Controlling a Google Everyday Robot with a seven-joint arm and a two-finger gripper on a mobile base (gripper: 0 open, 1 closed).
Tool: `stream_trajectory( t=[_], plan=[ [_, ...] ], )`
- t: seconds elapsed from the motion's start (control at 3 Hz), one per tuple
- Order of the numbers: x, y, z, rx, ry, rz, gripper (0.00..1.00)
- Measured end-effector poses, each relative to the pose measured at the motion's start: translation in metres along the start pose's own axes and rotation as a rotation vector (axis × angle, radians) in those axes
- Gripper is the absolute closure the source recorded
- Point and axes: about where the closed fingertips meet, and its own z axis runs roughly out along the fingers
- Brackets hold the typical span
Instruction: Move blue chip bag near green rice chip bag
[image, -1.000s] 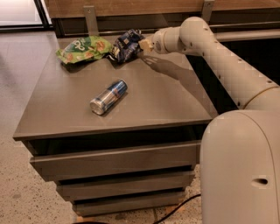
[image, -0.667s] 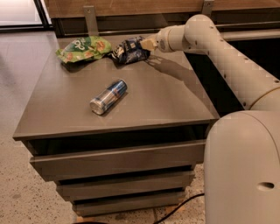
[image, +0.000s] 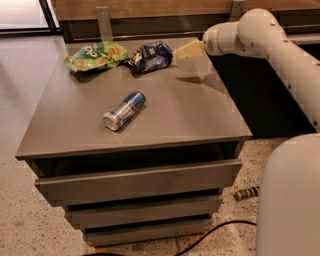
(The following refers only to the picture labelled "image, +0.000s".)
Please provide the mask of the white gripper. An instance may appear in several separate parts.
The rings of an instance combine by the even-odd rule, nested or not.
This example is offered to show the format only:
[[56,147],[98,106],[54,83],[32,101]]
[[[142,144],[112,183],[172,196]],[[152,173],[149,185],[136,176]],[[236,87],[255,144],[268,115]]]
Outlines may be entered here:
[[216,24],[205,31],[200,40],[193,40],[176,50],[179,59],[198,57],[205,52],[210,56],[222,56],[237,52],[237,22]]

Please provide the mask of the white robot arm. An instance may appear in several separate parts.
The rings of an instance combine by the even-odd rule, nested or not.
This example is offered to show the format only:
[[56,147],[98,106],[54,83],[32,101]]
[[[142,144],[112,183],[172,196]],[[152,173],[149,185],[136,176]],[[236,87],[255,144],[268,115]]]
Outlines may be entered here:
[[292,42],[273,14],[251,9],[208,28],[178,58],[235,54],[265,59],[281,84],[267,99],[285,119],[314,130],[280,144],[266,161],[257,206],[256,256],[320,256],[320,66]]

